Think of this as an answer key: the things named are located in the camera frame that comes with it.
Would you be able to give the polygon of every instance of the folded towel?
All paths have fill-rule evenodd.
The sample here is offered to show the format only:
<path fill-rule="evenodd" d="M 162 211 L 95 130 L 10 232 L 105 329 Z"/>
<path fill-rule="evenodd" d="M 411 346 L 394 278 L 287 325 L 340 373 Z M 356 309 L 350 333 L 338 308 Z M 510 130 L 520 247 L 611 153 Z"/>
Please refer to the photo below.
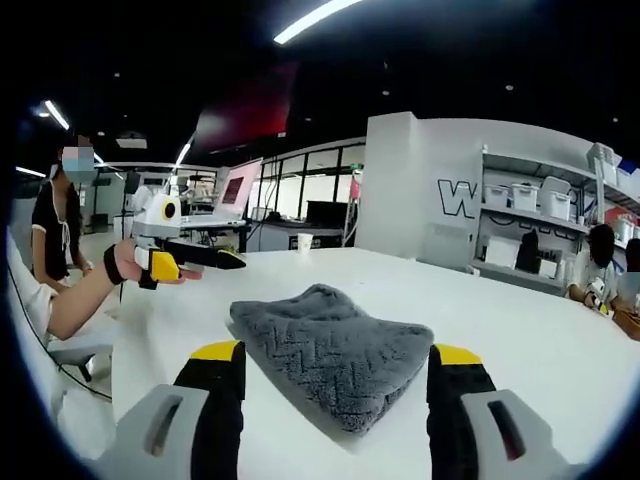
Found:
<path fill-rule="evenodd" d="M 422 368 L 433 333 L 368 316 L 326 285 L 275 302 L 234 302 L 231 317 L 278 374 L 343 430 L 366 432 Z"/>

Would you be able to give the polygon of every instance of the laptop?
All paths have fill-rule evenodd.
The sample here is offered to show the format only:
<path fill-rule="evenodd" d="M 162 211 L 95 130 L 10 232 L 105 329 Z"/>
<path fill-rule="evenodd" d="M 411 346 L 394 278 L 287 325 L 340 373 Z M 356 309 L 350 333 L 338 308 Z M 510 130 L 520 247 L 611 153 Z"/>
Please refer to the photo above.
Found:
<path fill-rule="evenodd" d="M 262 168 L 262 159 L 238 165 L 229 170 L 212 214 L 182 217 L 182 228 L 242 226 L 244 210 L 251 187 Z"/>

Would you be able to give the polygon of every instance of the monitor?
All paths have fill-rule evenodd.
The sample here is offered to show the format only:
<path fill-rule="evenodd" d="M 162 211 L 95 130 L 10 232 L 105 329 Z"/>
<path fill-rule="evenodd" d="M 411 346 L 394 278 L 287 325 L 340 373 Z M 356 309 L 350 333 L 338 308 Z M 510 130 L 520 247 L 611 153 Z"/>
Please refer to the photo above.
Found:
<path fill-rule="evenodd" d="M 262 159 L 259 159 L 229 170 L 215 211 L 240 218 L 249 201 L 251 186 L 261 168 Z"/>

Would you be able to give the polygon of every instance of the ceiling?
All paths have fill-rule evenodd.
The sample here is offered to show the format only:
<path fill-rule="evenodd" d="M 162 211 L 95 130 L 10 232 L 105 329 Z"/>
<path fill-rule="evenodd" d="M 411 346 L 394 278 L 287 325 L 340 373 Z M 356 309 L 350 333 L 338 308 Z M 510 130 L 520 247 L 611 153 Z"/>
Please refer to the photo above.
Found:
<path fill-rule="evenodd" d="M 175 162 L 205 104 L 243 79 L 299 62 L 287 137 L 185 164 L 362 136 L 371 115 L 490 118 L 539 125 L 640 160 L 631 15 L 615 2 L 364 0 L 285 46 L 272 41 L 321 0 L 209 2 L 166 12 L 92 14 L 73 47 L 43 41 L 18 125 L 17 163 L 46 172 L 60 128 L 34 115 L 53 100 L 106 162 Z M 138 132 L 145 150 L 115 139 Z"/>

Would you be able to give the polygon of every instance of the wrist strap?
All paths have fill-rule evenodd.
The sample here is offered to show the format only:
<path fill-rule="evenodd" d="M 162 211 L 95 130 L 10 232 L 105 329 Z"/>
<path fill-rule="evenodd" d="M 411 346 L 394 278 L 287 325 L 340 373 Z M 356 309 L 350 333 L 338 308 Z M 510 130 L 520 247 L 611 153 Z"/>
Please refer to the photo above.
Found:
<path fill-rule="evenodd" d="M 113 283 L 114 285 L 120 285 L 122 282 L 124 282 L 124 278 L 122 278 L 122 275 L 120 275 L 118 266 L 116 265 L 116 255 L 114 253 L 115 247 L 115 245 L 111 245 L 109 248 L 107 248 L 104 251 L 102 260 L 104 261 L 104 268 L 107 271 L 107 276 L 109 277 L 111 283 Z"/>

